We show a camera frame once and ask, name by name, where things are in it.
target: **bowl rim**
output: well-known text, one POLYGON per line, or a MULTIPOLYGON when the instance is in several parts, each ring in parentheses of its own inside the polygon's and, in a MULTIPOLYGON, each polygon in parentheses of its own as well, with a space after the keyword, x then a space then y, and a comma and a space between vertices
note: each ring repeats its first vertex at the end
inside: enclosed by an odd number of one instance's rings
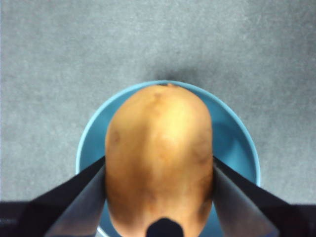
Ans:
MULTIPOLYGON (((92 124, 94 123, 94 121, 96 120, 96 118, 101 114, 101 112, 113 101, 115 101, 117 98, 119 98, 120 96, 135 90, 135 89, 139 89, 139 88, 143 88, 146 86, 150 86, 150 85, 154 85, 154 84, 167 84, 167 83, 172 83, 172 84, 176 84, 179 86, 182 86, 186 89, 189 90, 195 90, 198 91, 199 93, 205 95, 206 97, 210 97, 213 100, 215 100, 230 116, 233 117, 233 119, 237 122, 238 126, 241 128, 242 132, 244 133, 244 135, 246 136, 246 139, 250 145, 250 149, 254 158, 254 165, 255 165, 255 172, 256 172, 256 180, 255 180, 255 184, 257 186, 260 186, 261 184, 261 172, 260 172, 260 163, 259 163, 259 157, 258 157, 258 153, 257 150, 255 148, 254 142, 246 128, 246 126, 242 123, 241 119, 235 114, 235 112, 227 105, 225 104, 222 100, 220 100, 218 97, 216 97, 215 95, 213 95, 212 93, 189 83, 185 83, 185 82, 181 82, 181 81, 174 81, 174 80, 152 80, 152 81, 146 81, 146 82, 142 82, 142 83, 138 83, 138 84, 134 84, 132 86, 129 86, 121 91, 119 91, 118 93, 114 94, 113 96, 111 96, 108 100, 106 100, 92 115, 92 117, 90 118, 89 122, 87 123, 87 125, 85 126, 83 133, 80 137, 80 141, 79 141, 79 145, 77 148, 77 154, 76 154, 76 170, 75 173, 78 174, 80 172, 80 157, 81 157, 81 152, 82 152, 82 148, 83 148, 83 144, 84 141, 86 139, 86 136, 88 134, 88 131, 90 130, 92 124)), ((104 237, 109 237, 104 230, 98 226, 97 228, 98 232, 104 236, 104 237)))

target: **black object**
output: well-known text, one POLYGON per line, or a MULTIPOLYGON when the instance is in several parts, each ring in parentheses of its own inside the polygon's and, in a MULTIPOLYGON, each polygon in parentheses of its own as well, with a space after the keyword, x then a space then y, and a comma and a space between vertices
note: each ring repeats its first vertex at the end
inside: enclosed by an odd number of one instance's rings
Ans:
MULTIPOLYGON (((254 185, 216 157, 214 157, 214 178, 214 203, 222 229, 228 236, 232 234, 231 230, 234 224, 243 229, 244 233, 242 236, 252 236, 249 234, 249 229, 247 228, 251 229, 252 225, 256 225, 257 228, 262 227, 260 223, 256 222, 256 218, 254 218, 254 216, 257 216, 256 213, 260 211, 279 231, 278 233, 271 228, 269 235, 265 236, 316 237, 316 205, 290 205, 254 185), (226 192, 225 194, 220 194, 220 197, 216 197, 217 192, 223 188, 223 177, 221 177, 221 173, 225 174, 230 184, 225 186, 226 191, 223 191, 226 192), (229 198, 231 194, 229 192, 232 192, 234 189, 238 190, 239 194, 230 198, 229 201, 231 203, 223 203, 223 197, 229 198), (238 198, 246 201, 248 204, 244 206, 243 210, 239 210, 239 212, 235 210, 234 212, 232 209, 236 207, 236 205, 241 204, 240 200, 236 203, 238 198), (223 209, 225 204, 231 207, 230 210, 223 209), (230 219, 228 223, 227 219, 229 216, 237 216, 239 218, 230 219), (240 225, 245 218, 247 218, 248 223, 244 222, 244 225, 240 225)), ((233 229, 233 231, 235 231, 233 236, 237 236, 236 229, 233 229)))
POLYGON ((178 223, 162 218, 148 227, 146 237, 183 237, 183 230, 178 223))
POLYGON ((106 198, 104 161, 30 202, 2 202, 0 237, 94 236, 106 198))

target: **blue bowl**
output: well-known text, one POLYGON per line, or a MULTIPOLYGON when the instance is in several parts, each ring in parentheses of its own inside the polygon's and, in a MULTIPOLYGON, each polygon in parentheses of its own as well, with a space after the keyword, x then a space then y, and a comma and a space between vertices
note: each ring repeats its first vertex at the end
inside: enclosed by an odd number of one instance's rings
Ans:
MULTIPOLYGON (((191 84, 169 80, 150 81, 133 85, 104 102, 94 113, 81 136, 77 151, 76 174, 104 155, 104 139, 107 127, 121 104, 143 87, 165 83, 182 86, 203 100, 212 116, 214 155, 248 180, 260 185, 258 154, 249 132, 238 116, 211 93, 191 84)), ((119 237, 111 224, 107 203, 104 206, 98 231, 104 237, 119 237)), ((212 206, 207 224, 200 234, 200 237, 209 236, 222 236, 214 206, 212 206)))

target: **gray floor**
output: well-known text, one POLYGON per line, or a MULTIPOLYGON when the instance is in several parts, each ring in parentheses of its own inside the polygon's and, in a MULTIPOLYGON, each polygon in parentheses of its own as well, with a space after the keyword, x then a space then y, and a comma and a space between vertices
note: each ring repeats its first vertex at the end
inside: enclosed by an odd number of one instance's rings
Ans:
POLYGON ((72 177, 94 111, 155 79, 221 98, 263 188, 316 203, 315 0, 1 1, 1 199, 72 177))

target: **potato skin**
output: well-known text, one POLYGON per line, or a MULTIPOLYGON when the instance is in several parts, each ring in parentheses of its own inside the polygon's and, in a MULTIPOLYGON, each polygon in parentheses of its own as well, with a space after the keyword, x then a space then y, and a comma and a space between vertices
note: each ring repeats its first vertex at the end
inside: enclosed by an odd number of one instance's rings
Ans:
POLYGON ((127 99, 106 134, 110 218, 124 237, 144 237, 167 217, 185 237, 197 237, 211 209, 212 124, 206 105, 168 84, 127 99))

